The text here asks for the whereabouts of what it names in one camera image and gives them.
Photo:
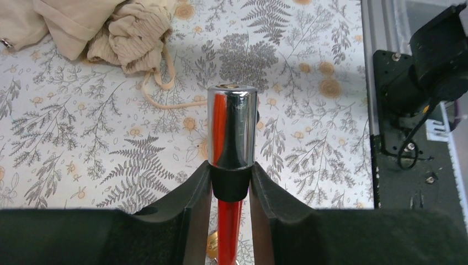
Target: screw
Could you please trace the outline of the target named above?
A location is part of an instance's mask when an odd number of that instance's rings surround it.
[[[410,142],[410,143],[406,146],[405,152],[409,153],[409,152],[411,152],[411,151],[413,151],[413,150],[414,150],[414,144],[413,144],[412,142]]]
[[[427,184],[432,184],[432,183],[434,183],[434,182],[435,182],[435,178],[434,178],[434,177],[428,177],[428,178],[426,179],[426,183],[427,183]]]
[[[395,62],[399,61],[401,58],[401,53],[399,52],[396,52],[392,55],[392,60],[394,60]]]

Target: drawstring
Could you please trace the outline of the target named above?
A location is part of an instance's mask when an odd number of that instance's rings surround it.
[[[167,91],[170,90],[172,87],[174,87],[174,80],[176,78],[176,70],[174,68],[174,61],[172,60],[171,54],[167,50],[166,46],[164,45],[162,49],[162,53],[164,55],[164,59],[167,64],[167,71],[169,72],[169,75],[171,77],[171,80],[169,83],[163,84],[162,79],[161,79],[161,73],[155,72],[155,81],[156,84],[161,87],[162,90]],[[201,101],[201,102],[192,102],[192,103],[183,103],[183,104],[177,104],[177,105],[162,105],[157,102],[155,102],[151,96],[148,94],[147,91],[147,84],[150,80],[151,77],[151,72],[146,72],[145,74],[145,79],[143,80],[143,85],[141,86],[141,91],[143,92],[143,96],[145,96],[146,100],[153,106],[159,109],[180,109],[180,108],[188,108],[188,107],[194,107],[194,106],[203,106],[207,105],[207,101]]]

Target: tablecloth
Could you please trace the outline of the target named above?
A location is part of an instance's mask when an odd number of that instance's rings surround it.
[[[154,100],[255,86],[256,160],[270,177],[314,208],[373,207],[360,1],[180,0],[174,16],[176,84],[151,83]],[[207,159],[206,106],[157,109],[142,80],[67,61],[50,36],[2,50],[0,208],[133,213],[183,183]],[[248,198],[242,216],[238,261],[253,264]]]

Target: white tablecloth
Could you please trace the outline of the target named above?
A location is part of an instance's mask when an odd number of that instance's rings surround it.
[[[314,208],[372,208],[359,3],[179,1],[169,43],[176,85],[151,83],[153,97],[174,104],[205,100],[214,84],[257,87],[256,156],[272,179]],[[183,183],[208,154],[206,106],[156,109],[142,75],[67,61],[50,36],[2,50],[0,208],[133,213]],[[240,264],[253,264],[251,238],[246,199]]]

